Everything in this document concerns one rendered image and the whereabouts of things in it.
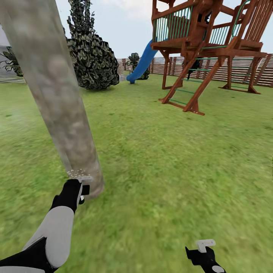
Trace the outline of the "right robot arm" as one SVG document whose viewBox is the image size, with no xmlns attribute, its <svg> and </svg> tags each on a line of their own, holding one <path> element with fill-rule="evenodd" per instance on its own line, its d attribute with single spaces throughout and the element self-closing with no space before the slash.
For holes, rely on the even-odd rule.
<svg viewBox="0 0 273 273">
<path fill-rule="evenodd" d="M 205 273 L 226 273 L 225 269 L 215 261 L 215 254 L 209 246 L 215 246 L 213 239 L 198 240 L 198 250 L 188 250 L 185 247 L 188 259 L 191 259 L 193 265 L 200 265 Z"/>
</svg>

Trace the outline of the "pesticide atomizer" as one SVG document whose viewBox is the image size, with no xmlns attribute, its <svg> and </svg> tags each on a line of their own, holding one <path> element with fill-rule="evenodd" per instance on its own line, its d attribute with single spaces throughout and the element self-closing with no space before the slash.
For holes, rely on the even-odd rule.
<svg viewBox="0 0 273 273">
<path fill-rule="evenodd" d="M 83 204 L 85 202 L 85 197 L 84 195 L 80 196 L 79 204 Z"/>
</svg>

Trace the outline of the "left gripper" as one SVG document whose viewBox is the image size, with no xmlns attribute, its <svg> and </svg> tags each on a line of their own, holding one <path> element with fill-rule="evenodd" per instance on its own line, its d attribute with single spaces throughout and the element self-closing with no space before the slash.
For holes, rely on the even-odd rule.
<svg viewBox="0 0 273 273">
<path fill-rule="evenodd" d="M 89 185 L 82 185 L 82 195 L 87 195 L 89 194 Z"/>
</svg>

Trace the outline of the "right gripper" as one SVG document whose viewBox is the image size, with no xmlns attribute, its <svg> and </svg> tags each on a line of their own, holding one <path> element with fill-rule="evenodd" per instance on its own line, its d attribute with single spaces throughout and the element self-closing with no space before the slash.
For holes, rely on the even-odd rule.
<svg viewBox="0 0 273 273">
<path fill-rule="evenodd" d="M 188 250 L 185 247 L 188 259 L 191 259 L 193 265 L 202 265 L 204 263 L 203 260 L 210 259 L 211 261 L 215 261 L 215 254 L 211 248 L 206 249 L 206 253 L 201 253 L 198 250 Z"/>
</svg>

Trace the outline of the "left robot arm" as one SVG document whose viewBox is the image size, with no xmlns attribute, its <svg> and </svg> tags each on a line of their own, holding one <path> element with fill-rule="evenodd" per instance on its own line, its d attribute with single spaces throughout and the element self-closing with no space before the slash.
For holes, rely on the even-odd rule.
<svg viewBox="0 0 273 273">
<path fill-rule="evenodd" d="M 0 273 L 54 273 L 68 259 L 72 224 L 80 196 L 89 194 L 92 176 L 67 181 L 53 199 L 50 211 L 22 252 L 0 261 Z"/>
</svg>

